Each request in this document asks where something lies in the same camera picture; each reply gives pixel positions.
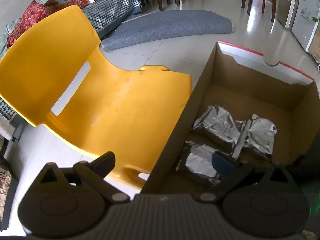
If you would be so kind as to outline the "red cardboard shoe box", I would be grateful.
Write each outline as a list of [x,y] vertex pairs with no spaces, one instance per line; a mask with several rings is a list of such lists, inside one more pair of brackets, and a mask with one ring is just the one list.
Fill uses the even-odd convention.
[[301,183],[319,178],[319,92],[303,72],[279,63],[268,66],[254,51],[217,42],[143,193],[201,192],[203,186],[175,173],[185,141],[210,144],[192,132],[194,121],[209,105],[219,105],[237,120],[253,114],[272,121],[275,136],[272,161],[293,165]]

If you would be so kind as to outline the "houndstooth sofa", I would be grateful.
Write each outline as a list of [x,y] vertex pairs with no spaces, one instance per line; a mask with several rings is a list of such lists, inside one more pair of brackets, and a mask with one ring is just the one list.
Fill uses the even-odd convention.
[[97,35],[103,38],[129,16],[140,12],[140,3],[136,0],[96,0],[82,12]]

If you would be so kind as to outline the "red patterned blanket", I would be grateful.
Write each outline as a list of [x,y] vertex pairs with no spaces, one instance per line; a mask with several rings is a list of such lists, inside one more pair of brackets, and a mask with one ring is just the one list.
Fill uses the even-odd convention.
[[7,49],[9,49],[25,31],[49,15],[71,5],[77,5],[82,9],[88,4],[89,0],[73,0],[62,4],[59,4],[56,0],[48,0],[44,4],[32,1],[7,38]]

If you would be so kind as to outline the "yellow plastic chair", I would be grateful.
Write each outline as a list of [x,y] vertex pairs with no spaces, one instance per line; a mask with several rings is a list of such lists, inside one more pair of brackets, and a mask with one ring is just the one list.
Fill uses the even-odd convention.
[[1,59],[1,98],[91,158],[111,151],[110,176],[141,189],[192,93],[191,76],[165,66],[124,70],[100,51],[77,5],[33,25]]

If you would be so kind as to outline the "white chest freezer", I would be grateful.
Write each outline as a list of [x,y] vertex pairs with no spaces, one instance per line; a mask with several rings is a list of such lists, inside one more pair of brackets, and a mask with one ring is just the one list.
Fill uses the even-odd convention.
[[291,32],[306,52],[309,52],[318,24],[319,0],[299,0]]

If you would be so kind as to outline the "brown cardboard carton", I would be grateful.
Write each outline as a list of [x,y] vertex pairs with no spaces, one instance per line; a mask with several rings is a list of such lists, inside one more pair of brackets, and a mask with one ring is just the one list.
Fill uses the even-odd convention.
[[319,63],[320,61],[320,25],[318,24],[315,35],[309,48],[310,54]]

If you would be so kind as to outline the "grey rolled floor mat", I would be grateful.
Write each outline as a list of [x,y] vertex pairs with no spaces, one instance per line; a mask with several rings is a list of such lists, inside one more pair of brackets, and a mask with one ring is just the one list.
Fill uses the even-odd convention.
[[104,51],[113,51],[168,38],[230,34],[231,20],[206,10],[168,10],[142,14],[124,21],[101,42]]

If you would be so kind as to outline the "silver foil pouch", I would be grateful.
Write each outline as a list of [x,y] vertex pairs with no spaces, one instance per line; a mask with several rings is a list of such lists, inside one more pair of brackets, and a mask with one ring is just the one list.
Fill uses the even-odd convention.
[[253,114],[251,119],[245,121],[240,130],[232,157],[238,159],[242,149],[247,148],[261,157],[271,159],[277,131],[273,122]]
[[175,171],[196,184],[206,187],[217,185],[221,182],[221,176],[212,165],[212,155],[216,151],[208,145],[186,141]]
[[231,113],[218,105],[210,105],[194,121],[193,131],[205,134],[215,143],[232,152],[240,138],[245,121],[233,119]]

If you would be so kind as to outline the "silver refrigerator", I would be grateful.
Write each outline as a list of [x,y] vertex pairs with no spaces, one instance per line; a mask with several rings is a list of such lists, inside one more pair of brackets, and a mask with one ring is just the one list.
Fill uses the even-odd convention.
[[290,29],[296,0],[278,0],[276,19],[286,29]]

